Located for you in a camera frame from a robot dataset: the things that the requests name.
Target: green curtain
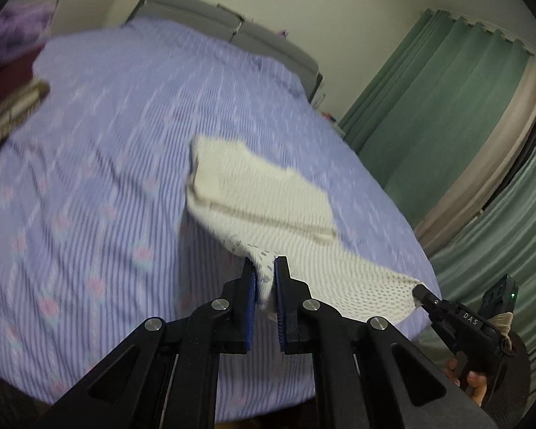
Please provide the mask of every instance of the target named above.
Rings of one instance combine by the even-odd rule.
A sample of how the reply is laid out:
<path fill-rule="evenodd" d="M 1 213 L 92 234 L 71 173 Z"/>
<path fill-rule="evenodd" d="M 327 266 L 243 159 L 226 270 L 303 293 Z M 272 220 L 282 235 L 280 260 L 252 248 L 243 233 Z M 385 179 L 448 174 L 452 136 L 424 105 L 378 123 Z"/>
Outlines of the green curtain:
<path fill-rule="evenodd" d="M 536 392 L 536 150 L 512 183 L 478 219 L 431 258 L 443 298 L 475 311 L 482 294 L 504 274 L 520 290 L 513 331 L 526 343 L 532 368 L 530 391 Z M 424 332 L 420 348 L 441 364 L 447 350 L 433 331 Z"/>
<path fill-rule="evenodd" d="M 529 59 L 520 41 L 427 11 L 340 122 L 415 227 L 481 149 Z"/>

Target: metal screw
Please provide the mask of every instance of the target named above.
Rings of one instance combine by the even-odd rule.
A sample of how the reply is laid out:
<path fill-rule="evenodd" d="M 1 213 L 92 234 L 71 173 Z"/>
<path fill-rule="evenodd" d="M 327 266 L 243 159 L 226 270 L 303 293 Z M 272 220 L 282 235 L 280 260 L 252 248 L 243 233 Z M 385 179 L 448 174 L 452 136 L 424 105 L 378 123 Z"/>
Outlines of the metal screw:
<path fill-rule="evenodd" d="M 161 321 L 157 317 L 152 317 L 145 321 L 145 329 L 147 329 L 147 331 L 158 331 L 159 329 L 161 329 L 162 325 L 163 321 Z"/>
<path fill-rule="evenodd" d="M 229 301 L 228 300 L 225 300 L 225 299 L 216 299 L 216 300 L 213 300 L 211 306 L 213 307 L 213 309 L 217 310 L 217 311 L 224 311 L 226 308 L 228 308 L 230 305 Z"/>
<path fill-rule="evenodd" d="M 318 311 L 319 310 L 319 302 L 315 299 L 307 299 L 304 300 L 302 303 L 302 306 L 306 308 L 308 311 Z"/>
<path fill-rule="evenodd" d="M 372 320 L 369 321 L 369 323 L 372 325 L 374 329 L 377 329 L 378 331 L 384 331 L 385 329 L 387 329 L 387 326 L 389 325 L 387 320 L 381 316 L 372 317 Z"/>

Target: gray headboard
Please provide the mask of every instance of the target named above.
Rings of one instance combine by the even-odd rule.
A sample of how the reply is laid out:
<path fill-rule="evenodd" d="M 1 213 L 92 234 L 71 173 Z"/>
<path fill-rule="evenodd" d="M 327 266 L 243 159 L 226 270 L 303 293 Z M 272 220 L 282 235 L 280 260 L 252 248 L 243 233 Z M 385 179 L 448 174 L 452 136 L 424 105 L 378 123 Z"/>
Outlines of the gray headboard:
<path fill-rule="evenodd" d="M 139 16 L 157 16 L 188 25 L 203 34 L 228 41 L 242 50 L 270 56 L 296 73 L 308 101 L 322 80 L 318 63 L 293 43 L 240 15 L 200 0 L 140 0 L 127 21 Z"/>

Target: beige curtain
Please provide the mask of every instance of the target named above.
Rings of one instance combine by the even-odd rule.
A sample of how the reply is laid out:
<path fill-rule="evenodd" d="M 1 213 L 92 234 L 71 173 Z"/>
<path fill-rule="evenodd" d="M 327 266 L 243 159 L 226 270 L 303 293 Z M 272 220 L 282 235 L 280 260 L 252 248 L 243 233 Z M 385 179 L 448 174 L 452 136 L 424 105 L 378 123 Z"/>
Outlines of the beige curtain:
<path fill-rule="evenodd" d="M 512 166 L 536 118 L 536 55 L 495 129 L 438 204 L 415 227 L 427 256 L 445 246 L 492 196 Z"/>

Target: dotted fabric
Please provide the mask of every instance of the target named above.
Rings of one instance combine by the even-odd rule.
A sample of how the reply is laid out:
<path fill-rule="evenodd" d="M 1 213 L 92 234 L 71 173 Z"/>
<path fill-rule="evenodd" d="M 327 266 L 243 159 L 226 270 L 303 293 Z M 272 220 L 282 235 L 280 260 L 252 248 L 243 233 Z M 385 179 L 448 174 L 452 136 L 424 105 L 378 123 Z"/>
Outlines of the dotted fabric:
<path fill-rule="evenodd" d="M 274 259 L 286 256 L 292 278 L 307 282 L 313 298 L 332 305 L 344 317 L 366 321 L 372 316 L 383 316 L 396 324 L 413 312 L 416 305 L 412 290 L 420 283 L 418 280 L 348 252 L 336 238 L 322 240 L 318 231 L 305 230 L 313 225 L 313 220 L 324 220 L 326 212 L 331 213 L 329 205 L 321 209 L 321 214 L 308 214 L 306 221 L 298 222 L 297 217 L 279 220 L 283 214 L 299 215 L 302 212 L 299 206 L 309 204 L 310 198 L 321 190 L 304 181 L 297 186 L 304 188 L 302 197 L 287 198 L 286 193 L 278 191 L 278 186 L 262 183 L 263 179 L 277 178 L 275 166 L 264 167 L 259 158 L 251 161 L 249 154 L 237 142 L 205 137 L 193 141 L 193 174 L 187 184 L 187 207 L 226 249 L 252 260 L 258 271 L 257 303 L 261 309 L 269 313 L 276 310 Z M 194 183 L 205 178 L 222 180 L 222 176 L 211 177 L 209 173 L 211 169 L 224 172 L 221 166 L 211 163 L 220 157 L 232 163 L 230 176 L 231 179 L 238 176 L 238 191 L 226 193 L 222 204 L 211 204 L 202 194 L 198 198 Z M 250 173 L 252 165 L 255 170 Z M 203 176 L 199 175 L 201 166 L 206 170 Z M 290 178 L 285 169 L 280 169 L 280 173 L 282 179 Z M 269 194 L 261 200 L 240 199 L 230 204 L 230 198 L 237 199 L 247 187 L 251 193 L 255 187 L 262 187 Z"/>

